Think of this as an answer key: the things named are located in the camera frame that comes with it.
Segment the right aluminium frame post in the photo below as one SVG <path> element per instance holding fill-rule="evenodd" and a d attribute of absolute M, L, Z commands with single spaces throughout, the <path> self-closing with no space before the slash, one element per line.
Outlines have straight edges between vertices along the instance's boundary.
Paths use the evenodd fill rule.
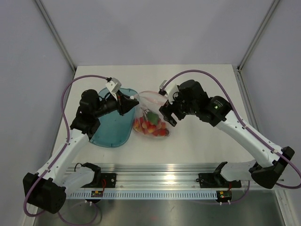
<path fill-rule="evenodd" d="M 273 0 L 270 4 L 267 12 L 265 13 L 260 25 L 258 26 L 250 44 L 248 45 L 240 63 L 237 66 L 238 72 L 241 73 L 243 71 L 244 66 L 246 65 L 248 59 L 251 57 L 253 51 L 257 47 L 258 43 L 260 42 L 261 37 L 263 36 L 265 30 L 267 29 L 270 20 L 272 19 L 274 13 L 276 12 L 281 0 Z"/>

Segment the blue transparent plastic tray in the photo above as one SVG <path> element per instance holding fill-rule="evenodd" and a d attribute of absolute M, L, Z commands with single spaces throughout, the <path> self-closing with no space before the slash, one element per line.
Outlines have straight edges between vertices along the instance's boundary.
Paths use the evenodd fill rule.
<path fill-rule="evenodd" d="M 108 113 L 107 99 L 112 95 L 107 88 L 104 88 L 103 91 L 107 92 L 104 96 L 100 96 L 94 89 L 87 91 L 87 112 L 92 120 L 96 121 L 95 128 L 91 131 L 90 143 L 100 147 L 115 148 L 128 140 L 135 108 L 124 115 L 119 115 L 116 111 Z M 120 88 L 117 97 L 132 96 L 133 94 L 132 89 Z"/>

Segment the aluminium frame post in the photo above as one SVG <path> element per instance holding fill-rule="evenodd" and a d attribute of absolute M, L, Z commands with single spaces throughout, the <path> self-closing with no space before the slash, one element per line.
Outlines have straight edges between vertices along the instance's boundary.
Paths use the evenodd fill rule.
<path fill-rule="evenodd" d="M 55 24 L 53 23 L 53 20 L 46 9 L 46 6 L 44 5 L 42 0 L 33 0 L 33 3 L 36 5 L 38 11 L 40 12 L 41 16 L 43 17 L 43 20 L 45 21 L 47 28 L 49 29 L 50 33 L 52 34 L 58 48 L 60 49 L 63 57 L 65 58 L 65 61 L 67 62 L 68 66 L 70 67 L 73 75 L 76 73 L 77 66 L 75 65 L 73 59 L 71 58 L 64 42 L 62 41 Z"/>
<path fill-rule="evenodd" d="M 253 51 L 257 47 L 258 43 L 260 42 L 261 37 L 263 36 L 265 30 L 267 29 L 270 20 L 272 19 L 274 13 L 276 12 L 281 0 L 273 0 L 270 4 L 267 12 L 265 13 L 260 25 L 258 26 L 250 44 L 248 45 L 240 63 L 237 66 L 238 72 L 241 73 L 243 71 L 244 66 L 246 65 L 248 59 L 251 57 Z"/>

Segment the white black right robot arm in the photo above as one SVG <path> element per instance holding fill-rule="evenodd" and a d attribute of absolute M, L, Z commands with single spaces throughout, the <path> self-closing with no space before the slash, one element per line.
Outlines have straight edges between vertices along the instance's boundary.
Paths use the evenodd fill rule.
<path fill-rule="evenodd" d="M 220 96 L 209 97 L 200 83 L 188 80 L 159 93 L 168 100 L 160 107 L 165 121 L 172 126 L 187 115 L 195 115 L 228 134 L 247 150 L 254 161 L 241 163 L 222 162 L 214 171 L 214 183 L 225 186 L 235 180 L 252 180 L 258 185 L 272 189 L 294 155 L 290 147 L 280 147 L 270 142 L 250 124 L 235 115 L 230 103 Z"/>

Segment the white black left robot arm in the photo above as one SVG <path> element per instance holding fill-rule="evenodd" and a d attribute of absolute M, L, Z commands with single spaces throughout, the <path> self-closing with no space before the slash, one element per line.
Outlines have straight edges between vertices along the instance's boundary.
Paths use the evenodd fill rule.
<path fill-rule="evenodd" d="M 25 200 L 24 212 L 27 204 L 34 205 L 49 213 L 57 213 L 65 203 L 67 196 L 85 185 L 97 187 L 100 185 L 101 168 L 85 163 L 79 170 L 65 177 L 65 172 L 79 151 L 89 143 L 101 123 L 99 117 L 111 112 L 124 115 L 139 104 L 133 96 L 117 91 L 106 99 L 100 99 L 97 91 L 86 90 L 81 95 L 76 117 L 67 126 L 65 143 L 52 157 L 34 174 L 27 173 L 23 178 Z"/>

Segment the clear pink zip top bag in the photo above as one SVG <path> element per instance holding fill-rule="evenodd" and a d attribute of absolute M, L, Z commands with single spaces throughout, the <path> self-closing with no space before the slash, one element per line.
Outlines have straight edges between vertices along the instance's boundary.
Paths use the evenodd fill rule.
<path fill-rule="evenodd" d="M 167 98 L 154 91 L 142 91 L 135 98 L 139 105 L 135 107 L 133 130 L 147 137 L 168 137 L 171 134 L 170 126 L 159 111 Z"/>

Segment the red strawberry bunch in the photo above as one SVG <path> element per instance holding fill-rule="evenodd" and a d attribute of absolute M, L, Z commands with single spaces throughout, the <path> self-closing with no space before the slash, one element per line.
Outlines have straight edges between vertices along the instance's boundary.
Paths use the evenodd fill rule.
<path fill-rule="evenodd" d="M 170 130 L 160 115 L 150 109 L 139 108 L 134 117 L 133 130 L 148 137 L 168 137 Z"/>

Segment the left aluminium frame post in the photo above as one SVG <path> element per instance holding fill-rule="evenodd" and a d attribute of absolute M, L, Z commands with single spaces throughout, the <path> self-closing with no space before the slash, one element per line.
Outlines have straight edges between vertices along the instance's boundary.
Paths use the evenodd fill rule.
<path fill-rule="evenodd" d="M 60 49 L 63 57 L 65 58 L 65 61 L 67 62 L 68 66 L 70 67 L 73 75 L 76 73 L 77 66 L 75 65 L 73 59 L 71 58 L 64 42 L 62 41 L 55 24 L 53 23 L 53 20 L 46 9 L 46 6 L 44 5 L 42 0 L 33 0 L 33 3 L 36 5 L 38 11 L 40 12 L 41 16 L 43 17 L 43 20 L 45 21 L 47 28 L 49 29 L 50 33 L 52 34 L 58 48 Z"/>

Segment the aluminium mounting rail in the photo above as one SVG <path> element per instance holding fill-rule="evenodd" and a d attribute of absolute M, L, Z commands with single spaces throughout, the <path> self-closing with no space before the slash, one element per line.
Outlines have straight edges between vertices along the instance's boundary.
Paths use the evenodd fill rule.
<path fill-rule="evenodd" d="M 104 173 L 116 173 L 116 190 L 200 190 L 199 173 L 216 164 L 109 164 L 96 163 Z"/>

